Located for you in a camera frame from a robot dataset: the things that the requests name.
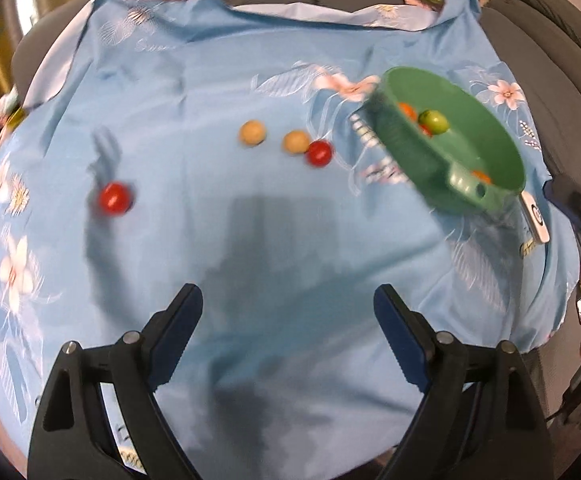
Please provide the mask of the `dark orange fruit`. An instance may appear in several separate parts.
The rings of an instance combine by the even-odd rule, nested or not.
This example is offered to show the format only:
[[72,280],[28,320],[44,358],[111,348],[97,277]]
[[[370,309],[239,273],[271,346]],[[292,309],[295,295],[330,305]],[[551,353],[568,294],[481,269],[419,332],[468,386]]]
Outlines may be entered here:
[[409,119],[411,119],[413,122],[417,122],[418,114],[417,114],[417,111],[415,110],[415,108],[412,107],[412,105],[409,105],[409,104],[404,103],[404,102],[399,102],[399,103],[397,103],[397,105],[399,105],[401,112],[406,117],[409,117]]

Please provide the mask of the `bright orange fruit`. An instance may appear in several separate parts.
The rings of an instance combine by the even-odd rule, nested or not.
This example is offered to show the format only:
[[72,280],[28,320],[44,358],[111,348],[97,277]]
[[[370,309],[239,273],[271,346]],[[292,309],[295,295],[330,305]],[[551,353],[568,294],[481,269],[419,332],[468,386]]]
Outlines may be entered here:
[[491,184],[492,183],[491,178],[487,174],[485,174],[484,172],[482,172],[482,171],[473,170],[471,172],[471,174],[473,176],[475,176],[477,179],[479,179],[481,182],[484,182],[484,183],[487,183],[487,184]]

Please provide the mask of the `white remote control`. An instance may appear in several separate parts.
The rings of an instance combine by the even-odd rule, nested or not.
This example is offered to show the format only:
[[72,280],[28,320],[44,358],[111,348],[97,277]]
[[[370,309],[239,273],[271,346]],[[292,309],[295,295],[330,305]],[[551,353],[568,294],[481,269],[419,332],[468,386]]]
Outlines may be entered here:
[[519,194],[522,212],[529,224],[531,233],[537,244],[545,245],[551,240],[543,214],[533,195],[527,191]]

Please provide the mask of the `green plastic bowl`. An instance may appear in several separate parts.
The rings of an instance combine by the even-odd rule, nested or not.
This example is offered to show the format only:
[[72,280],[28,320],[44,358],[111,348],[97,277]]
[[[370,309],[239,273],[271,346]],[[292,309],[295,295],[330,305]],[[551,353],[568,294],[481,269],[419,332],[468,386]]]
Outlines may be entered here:
[[[447,132],[428,138],[400,110],[439,110]],[[416,67],[387,70],[364,104],[369,125],[428,204],[451,214],[499,212],[525,189],[525,165],[506,128],[457,84]],[[491,184],[471,174],[487,174]]]

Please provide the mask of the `green jujube fruit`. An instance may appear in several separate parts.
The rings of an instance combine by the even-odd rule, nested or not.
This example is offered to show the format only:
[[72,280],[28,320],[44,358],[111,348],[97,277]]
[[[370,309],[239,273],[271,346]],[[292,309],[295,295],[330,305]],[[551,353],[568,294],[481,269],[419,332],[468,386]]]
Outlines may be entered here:
[[423,110],[418,115],[418,123],[426,126],[434,136],[450,129],[450,122],[439,110]]

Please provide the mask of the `loose red tomato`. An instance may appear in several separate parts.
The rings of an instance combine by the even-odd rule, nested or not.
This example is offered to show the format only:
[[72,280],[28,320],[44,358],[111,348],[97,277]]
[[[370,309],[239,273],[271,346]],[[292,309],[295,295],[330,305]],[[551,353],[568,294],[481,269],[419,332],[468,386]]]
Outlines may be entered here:
[[122,182],[112,181],[100,190],[97,205],[107,216],[125,214],[132,206],[133,196],[130,188]]

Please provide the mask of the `small red cherry tomato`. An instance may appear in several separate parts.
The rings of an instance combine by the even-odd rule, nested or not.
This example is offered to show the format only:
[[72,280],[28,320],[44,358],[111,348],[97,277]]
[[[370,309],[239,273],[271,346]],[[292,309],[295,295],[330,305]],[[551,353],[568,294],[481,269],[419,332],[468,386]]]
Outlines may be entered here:
[[325,167],[333,158],[333,148],[324,140],[316,140],[309,144],[305,152],[305,160],[313,167]]

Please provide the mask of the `tan round fruit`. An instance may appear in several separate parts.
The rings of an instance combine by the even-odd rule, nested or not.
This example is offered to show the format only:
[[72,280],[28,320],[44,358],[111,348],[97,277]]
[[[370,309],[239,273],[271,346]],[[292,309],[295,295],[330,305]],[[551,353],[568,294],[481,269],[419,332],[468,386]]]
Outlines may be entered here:
[[251,119],[240,127],[240,142],[247,146],[256,146],[266,140],[266,125],[260,120]]
[[290,155],[302,155],[311,144],[311,136],[303,130],[292,130],[284,136],[283,148]]

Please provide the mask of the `blue floral cloth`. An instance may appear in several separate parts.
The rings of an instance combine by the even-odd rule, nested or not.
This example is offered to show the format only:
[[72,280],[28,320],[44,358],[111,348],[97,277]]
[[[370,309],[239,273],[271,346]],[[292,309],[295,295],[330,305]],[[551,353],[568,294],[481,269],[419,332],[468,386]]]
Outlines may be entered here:
[[[350,118],[394,66],[427,68],[502,123],[539,195],[525,96],[476,0],[440,12],[91,0],[54,44],[0,149],[0,419],[28,448],[60,346],[110,344],[186,283],[204,314],[157,400],[208,479],[331,479],[399,442],[419,393],[373,312],[389,283],[438,330],[530,351],[559,329],[579,257],[566,218],[529,254],[518,202],[429,206]],[[248,120],[266,140],[240,142]],[[303,130],[333,148],[284,151]],[[107,216],[98,193],[127,185]]]

